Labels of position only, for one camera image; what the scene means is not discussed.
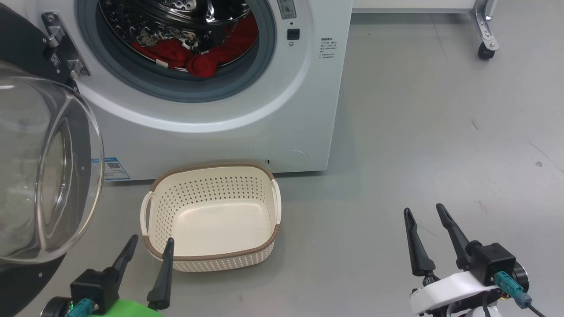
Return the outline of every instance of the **qr code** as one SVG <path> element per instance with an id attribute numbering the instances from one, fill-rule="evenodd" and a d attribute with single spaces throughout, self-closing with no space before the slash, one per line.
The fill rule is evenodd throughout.
<path id="1" fill-rule="evenodd" d="M 61 61 L 57 57 L 57 54 L 53 54 L 53 56 L 51 56 L 51 62 L 53 63 L 55 68 L 59 68 L 59 65 L 61 64 Z"/>
<path id="2" fill-rule="evenodd" d="M 106 164 L 108 164 L 108 167 L 111 168 L 111 169 L 120 169 L 121 168 L 120 163 L 106 163 Z"/>

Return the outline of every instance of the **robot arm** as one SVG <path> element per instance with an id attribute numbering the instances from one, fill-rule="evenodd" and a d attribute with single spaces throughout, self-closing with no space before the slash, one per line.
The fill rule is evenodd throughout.
<path id="1" fill-rule="evenodd" d="M 170 290 L 174 260 L 174 239 L 169 238 L 162 254 L 162 266 L 155 286 L 147 295 L 148 307 L 120 299 L 121 280 L 133 258 L 139 237 L 129 239 L 111 267 L 104 271 L 86 270 L 71 285 L 68 297 L 54 297 L 41 312 L 41 317 L 162 317 L 157 311 L 170 306 Z"/>
<path id="2" fill-rule="evenodd" d="M 530 308 L 532 299 L 526 293 L 527 272 L 509 251 L 499 243 L 482 245 L 468 241 L 460 227 L 442 204 L 437 212 L 448 231 L 456 253 L 456 264 L 464 272 L 445 279 L 434 275 L 435 263 L 428 257 L 417 234 L 417 223 L 409 208 L 404 210 L 411 270 L 414 276 L 424 276 L 423 287 L 414 289 L 409 302 L 414 314 L 451 317 L 470 310 L 466 317 L 501 317 L 496 304 L 500 298 L 514 298 L 517 305 Z"/>

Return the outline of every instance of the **washing machine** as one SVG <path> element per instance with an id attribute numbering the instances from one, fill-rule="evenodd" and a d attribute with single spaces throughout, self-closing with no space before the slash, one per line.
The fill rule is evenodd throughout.
<path id="1" fill-rule="evenodd" d="M 256 41 L 205 78 L 128 46 L 116 30 L 134 27 L 109 16 L 119 1 L 0 0 L 43 32 L 34 47 L 47 71 L 69 76 L 93 109 L 106 181 L 155 179 L 212 162 L 253 162 L 275 173 L 327 168 L 353 0 L 246 0 L 241 16 L 253 15 Z M 233 0 L 143 1 L 172 11 L 206 6 L 213 26 L 221 2 Z M 199 38 L 213 35 L 203 32 Z"/>

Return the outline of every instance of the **laundry basket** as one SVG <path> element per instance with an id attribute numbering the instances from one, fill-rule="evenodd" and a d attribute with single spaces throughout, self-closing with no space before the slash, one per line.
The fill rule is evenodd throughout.
<path id="1" fill-rule="evenodd" d="M 173 267 L 207 272 L 264 261 L 274 247 L 280 217 L 274 176 L 261 166 L 238 164 L 186 168 L 159 177 L 143 199 L 140 221 L 154 257 L 162 261 L 172 237 Z"/>

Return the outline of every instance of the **wheel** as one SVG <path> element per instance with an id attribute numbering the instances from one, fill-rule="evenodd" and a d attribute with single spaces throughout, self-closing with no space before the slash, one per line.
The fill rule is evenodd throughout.
<path id="1" fill-rule="evenodd" d="M 480 44 L 480 48 L 478 49 L 478 57 L 480 59 L 492 59 L 494 57 L 495 51 L 490 51 L 486 48 L 486 44 L 484 44 L 484 42 L 482 42 L 482 44 Z"/>

